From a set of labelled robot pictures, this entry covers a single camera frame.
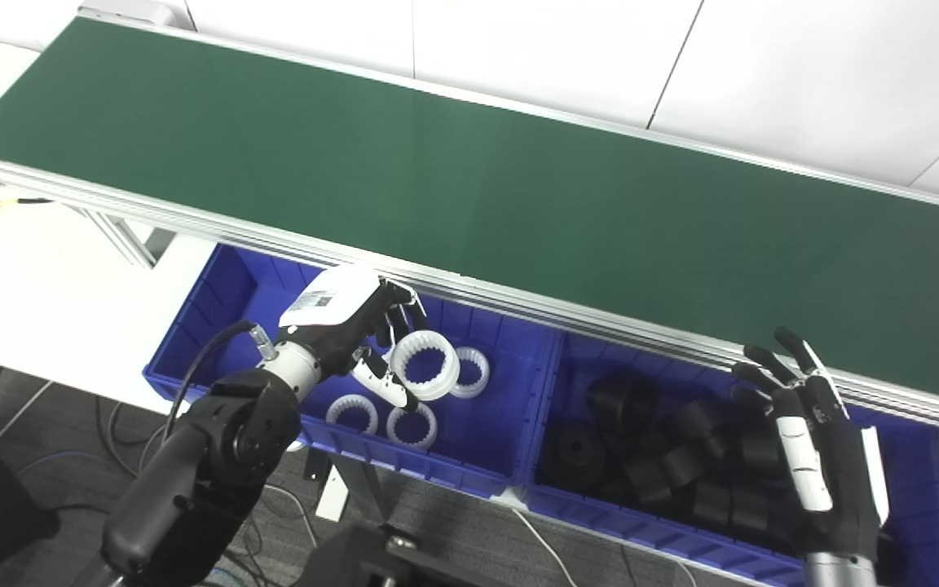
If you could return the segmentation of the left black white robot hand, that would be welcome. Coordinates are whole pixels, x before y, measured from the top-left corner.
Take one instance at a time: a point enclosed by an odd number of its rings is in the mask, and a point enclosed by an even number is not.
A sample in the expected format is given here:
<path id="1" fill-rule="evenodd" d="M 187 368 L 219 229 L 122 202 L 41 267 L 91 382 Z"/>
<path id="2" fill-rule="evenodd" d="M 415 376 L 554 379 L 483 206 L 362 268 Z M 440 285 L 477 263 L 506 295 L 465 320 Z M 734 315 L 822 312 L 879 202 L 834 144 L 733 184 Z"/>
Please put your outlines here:
<path id="1" fill-rule="evenodd" d="M 288 384 L 298 400 L 318 383 L 351 374 L 388 404 L 413 412 L 417 398 L 368 339 L 394 349 L 428 327 L 414 289 L 364 265 L 339 265 L 323 270 L 282 313 L 276 356 L 261 367 Z"/>

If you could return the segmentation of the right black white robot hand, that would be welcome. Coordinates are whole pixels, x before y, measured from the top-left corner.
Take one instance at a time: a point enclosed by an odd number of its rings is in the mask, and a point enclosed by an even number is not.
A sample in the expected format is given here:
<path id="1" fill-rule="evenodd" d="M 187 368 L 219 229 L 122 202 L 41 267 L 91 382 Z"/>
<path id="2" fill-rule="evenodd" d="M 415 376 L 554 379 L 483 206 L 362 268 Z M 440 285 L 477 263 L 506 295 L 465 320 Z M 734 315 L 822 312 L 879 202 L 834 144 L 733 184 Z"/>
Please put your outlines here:
<path id="1" fill-rule="evenodd" d="M 748 343 L 733 375 L 759 404 L 786 458 L 804 523 L 802 553 L 830 554 L 875 563 L 877 542 L 889 518 L 879 435 L 850 416 L 830 369 L 808 341 L 780 326 L 773 338 L 795 360 Z"/>

